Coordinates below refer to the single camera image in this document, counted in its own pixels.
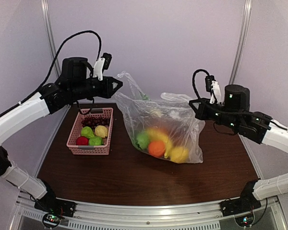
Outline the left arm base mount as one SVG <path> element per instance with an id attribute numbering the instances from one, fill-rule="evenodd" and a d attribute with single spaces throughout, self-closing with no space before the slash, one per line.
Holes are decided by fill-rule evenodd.
<path id="1" fill-rule="evenodd" d="M 47 206 L 41 200 L 34 200 L 34 208 L 44 211 L 42 216 L 42 224 L 46 229 L 53 229 L 62 224 L 67 217 L 74 216 L 76 203 L 61 199 L 55 199 L 54 204 Z"/>

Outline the clear plastic bag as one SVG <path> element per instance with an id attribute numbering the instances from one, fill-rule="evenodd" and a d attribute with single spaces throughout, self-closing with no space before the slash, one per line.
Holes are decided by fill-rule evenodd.
<path id="1" fill-rule="evenodd" d="M 173 148 L 183 146 L 189 150 L 186 163 L 203 162 L 199 137 L 205 122 L 195 118 L 194 111 L 188 105 L 191 100 L 189 96 L 164 92 L 159 101 L 154 101 L 141 90 L 129 73 L 123 71 L 115 78 L 123 82 L 123 89 L 129 90 L 127 94 L 115 93 L 114 100 L 122 113 L 134 147 L 135 137 L 139 132 L 158 128 L 172 139 Z M 139 151 L 148 154 L 148 148 Z"/>

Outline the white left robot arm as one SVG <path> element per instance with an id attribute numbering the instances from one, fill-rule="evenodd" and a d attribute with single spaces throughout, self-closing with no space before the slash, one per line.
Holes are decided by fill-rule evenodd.
<path id="1" fill-rule="evenodd" d="M 98 58 L 94 65 L 90 65 L 84 57 L 64 59 L 61 75 L 54 83 L 42 84 L 28 99 L 0 116 L 0 177 L 40 200 L 41 206 L 49 213 L 59 209 L 59 201 L 51 195 L 44 182 L 11 163 L 2 144 L 30 123 L 66 105 L 82 99 L 111 98 L 122 87 L 120 80 L 103 75 L 111 59 L 108 53 Z"/>

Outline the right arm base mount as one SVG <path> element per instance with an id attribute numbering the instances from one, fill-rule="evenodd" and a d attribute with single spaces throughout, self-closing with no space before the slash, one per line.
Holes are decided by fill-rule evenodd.
<path id="1" fill-rule="evenodd" d="M 239 227 L 251 227 L 255 223 L 254 211 L 261 207 L 261 202 L 247 197 L 226 199 L 220 203 L 221 212 L 224 217 L 234 216 Z"/>

